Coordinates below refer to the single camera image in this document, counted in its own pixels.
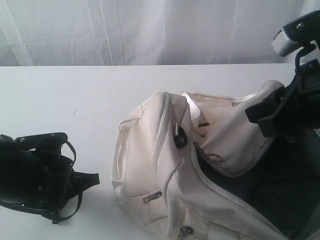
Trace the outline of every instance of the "zipper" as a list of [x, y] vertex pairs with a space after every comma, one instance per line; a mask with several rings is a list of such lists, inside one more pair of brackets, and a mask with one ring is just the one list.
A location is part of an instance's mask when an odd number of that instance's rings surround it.
[[150, 194], [149, 196], [147, 197], [144, 197], [142, 200], [143, 200], [143, 203], [146, 204], [152, 200], [155, 200], [155, 199], [158, 199], [162, 196], [162, 191], [161, 190], [158, 190], [156, 191], [155, 193], [153, 194]]
[[191, 226], [184, 225], [180, 229], [180, 233], [179, 233], [178, 239], [179, 240], [184, 240], [187, 235], [193, 235], [193, 234], [194, 234], [194, 229]]
[[156, 146], [155, 146], [154, 155], [153, 155], [153, 163], [155, 166], [155, 170], [157, 170], [157, 163], [158, 163], [158, 158], [159, 158], [159, 154], [160, 154], [160, 150], [161, 150], [160, 148], [163, 145], [164, 136], [167, 133], [169, 112], [171, 109], [170, 95], [166, 91], [164, 92], [164, 94], [165, 94], [165, 100], [164, 100], [163, 112], [162, 112], [162, 116], [160, 119], [159, 131], [158, 131], [158, 134], [155, 139]]
[[[202, 149], [200, 148], [200, 146], [195, 142], [194, 143], [195, 148], [199, 150], [200, 154], [203, 154]], [[215, 188], [219, 189], [220, 191], [226, 193], [227, 195], [230, 195], [231, 197], [233, 197], [234, 199], [236, 199], [238, 201], [238, 205], [240, 205], [241, 207], [243, 207], [244, 209], [251, 210], [249, 212], [253, 212], [255, 214], [256, 217], [258, 217], [260, 220], [263, 220], [265, 223], [267, 223], [270, 227], [272, 227], [274, 230], [276, 230], [279, 234], [281, 234], [283, 237], [285, 237], [285, 235], [279, 231], [279, 229], [277, 229], [268, 219], [266, 219], [260, 212], [258, 212], [254, 207], [252, 207], [250, 204], [248, 204], [247, 202], [243, 201], [241, 198], [239, 198], [238, 196], [234, 195], [233, 193], [223, 189], [222, 187], [220, 187], [219, 185], [215, 184], [214, 182], [210, 181], [207, 176], [201, 171], [199, 165], [196, 165], [196, 169], [198, 169], [198, 173], [201, 175], [200, 178], [203, 181], [202, 178], [206, 179], [206, 181], [210, 182], [211, 184], [214, 185]]]

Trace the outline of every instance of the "white wall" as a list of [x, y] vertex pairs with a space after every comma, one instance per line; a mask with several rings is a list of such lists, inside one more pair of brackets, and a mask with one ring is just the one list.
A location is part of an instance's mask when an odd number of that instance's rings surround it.
[[271, 40], [319, 0], [0, 0], [0, 66], [292, 62]]

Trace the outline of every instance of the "white leather bag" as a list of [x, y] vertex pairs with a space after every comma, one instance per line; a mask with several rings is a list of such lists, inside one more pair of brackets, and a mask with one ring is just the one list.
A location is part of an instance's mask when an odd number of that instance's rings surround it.
[[228, 178], [250, 171], [273, 139], [248, 121], [245, 109], [281, 86], [268, 81], [240, 98], [156, 92], [119, 125], [112, 170], [117, 204], [154, 239], [287, 239], [209, 180], [198, 162], [202, 156]]

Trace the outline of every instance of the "metal zipper pull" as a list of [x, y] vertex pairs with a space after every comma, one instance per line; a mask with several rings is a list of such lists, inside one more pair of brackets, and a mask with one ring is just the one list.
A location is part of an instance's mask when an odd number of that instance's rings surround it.
[[194, 234], [194, 229], [190, 226], [183, 226], [181, 229], [180, 229], [180, 233], [179, 233], [179, 240], [184, 240], [186, 235], [193, 235]]
[[162, 191], [159, 190], [159, 191], [157, 191], [157, 192], [155, 192], [155, 193], [153, 193], [153, 194], [151, 194], [151, 195], [149, 195], [147, 197], [144, 197], [142, 200], [143, 200], [143, 203], [146, 204], [146, 203], [148, 203], [148, 202], [150, 202], [152, 200], [160, 198], [161, 196], [162, 196]]

